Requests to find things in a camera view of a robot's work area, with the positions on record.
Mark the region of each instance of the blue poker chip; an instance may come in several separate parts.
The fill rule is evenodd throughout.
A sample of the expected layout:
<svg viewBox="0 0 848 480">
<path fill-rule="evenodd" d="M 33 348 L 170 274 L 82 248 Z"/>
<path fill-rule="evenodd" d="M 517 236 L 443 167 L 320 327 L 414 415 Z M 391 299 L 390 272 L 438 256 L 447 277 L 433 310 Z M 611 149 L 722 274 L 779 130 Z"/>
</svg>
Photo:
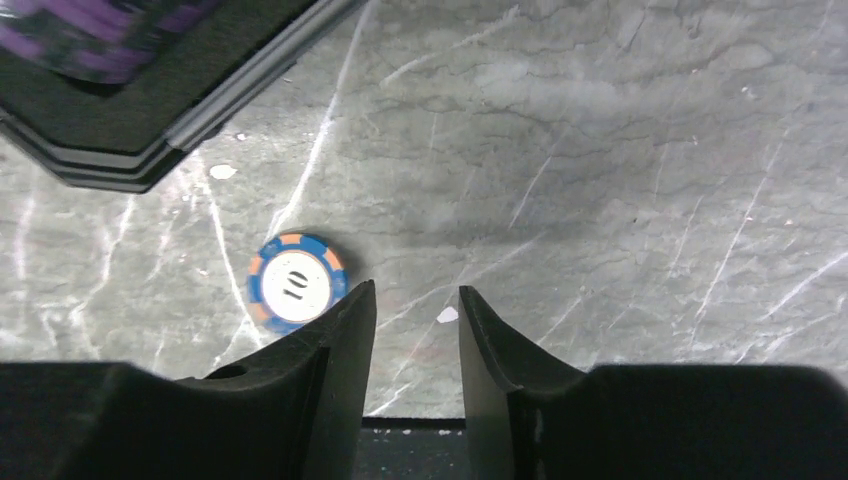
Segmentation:
<svg viewBox="0 0 848 480">
<path fill-rule="evenodd" d="M 338 255 L 321 239 L 300 233 L 284 233 L 266 243 L 247 277 L 251 316 L 280 335 L 318 318 L 347 289 Z"/>
</svg>

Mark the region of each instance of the poker chip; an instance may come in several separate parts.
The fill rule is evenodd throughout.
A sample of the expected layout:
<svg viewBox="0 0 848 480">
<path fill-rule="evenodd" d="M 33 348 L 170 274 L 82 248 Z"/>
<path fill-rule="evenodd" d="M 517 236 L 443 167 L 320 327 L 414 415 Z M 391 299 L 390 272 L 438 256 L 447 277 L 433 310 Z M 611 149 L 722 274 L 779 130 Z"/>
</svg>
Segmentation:
<svg viewBox="0 0 848 480">
<path fill-rule="evenodd" d="M 347 289 L 338 255 L 320 238 L 302 233 L 284 233 L 266 243 L 247 277 L 251 316 L 280 335 L 318 318 Z"/>
</svg>

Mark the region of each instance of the marble surface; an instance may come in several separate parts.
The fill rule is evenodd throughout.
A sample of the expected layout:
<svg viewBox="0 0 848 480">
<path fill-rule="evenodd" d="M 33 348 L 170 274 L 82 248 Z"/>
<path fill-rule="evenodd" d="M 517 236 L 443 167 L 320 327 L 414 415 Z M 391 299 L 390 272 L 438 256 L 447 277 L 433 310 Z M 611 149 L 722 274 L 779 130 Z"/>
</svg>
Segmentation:
<svg viewBox="0 0 848 480">
<path fill-rule="evenodd" d="M 580 368 L 848 381 L 846 139 L 843 2 L 373 0 L 147 195 L 0 143 L 0 358 L 205 375 L 306 229 L 377 281 L 369 414 L 462 414 L 460 284 Z"/>
</svg>

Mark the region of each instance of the purple object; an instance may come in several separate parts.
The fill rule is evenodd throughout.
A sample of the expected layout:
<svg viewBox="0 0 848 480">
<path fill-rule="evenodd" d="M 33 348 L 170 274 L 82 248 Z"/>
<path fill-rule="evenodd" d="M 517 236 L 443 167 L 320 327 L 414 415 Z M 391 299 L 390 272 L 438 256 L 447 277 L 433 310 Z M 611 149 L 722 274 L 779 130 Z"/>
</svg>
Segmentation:
<svg viewBox="0 0 848 480">
<path fill-rule="evenodd" d="M 121 84 L 221 0 L 11 0 L 0 48 L 63 75 Z"/>
</svg>

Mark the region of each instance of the small white speck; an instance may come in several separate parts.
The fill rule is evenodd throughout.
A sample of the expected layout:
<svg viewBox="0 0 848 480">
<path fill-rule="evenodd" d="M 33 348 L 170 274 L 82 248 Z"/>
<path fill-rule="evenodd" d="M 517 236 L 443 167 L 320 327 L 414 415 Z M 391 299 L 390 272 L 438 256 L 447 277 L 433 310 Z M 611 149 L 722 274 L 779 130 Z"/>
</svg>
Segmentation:
<svg viewBox="0 0 848 480">
<path fill-rule="evenodd" d="M 708 343 L 695 342 L 695 343 L 692 344 L 692 351 L 693 352 L 708 352 L 708 351 L 712 350 L 713 348 L 715 348 L 715 347 L 713 345 L 708 344 Z"/>
<path fill-rule="evenodd" d="M 214 167 L 210 168 L 209 175 L 211 175 L 212 178 L 214 178 L 215 180 L 228 180 L 232 178 L 232 176 L 235 175 L 237 171 L 238 170 L 229 165 L 222 164 L 215 165 Z"/>
<path fill-rule="evenodd" d="M 436 317 L 436 321 L 439 323 L 449 323 L 455 321 L 458 318 L 459 312 L 457 312 L 456 309 L 453 307 L 447 307 L 446 309 L 442 310 L 442 313 L 440 313 L 438 317 Z"/>
</svg>

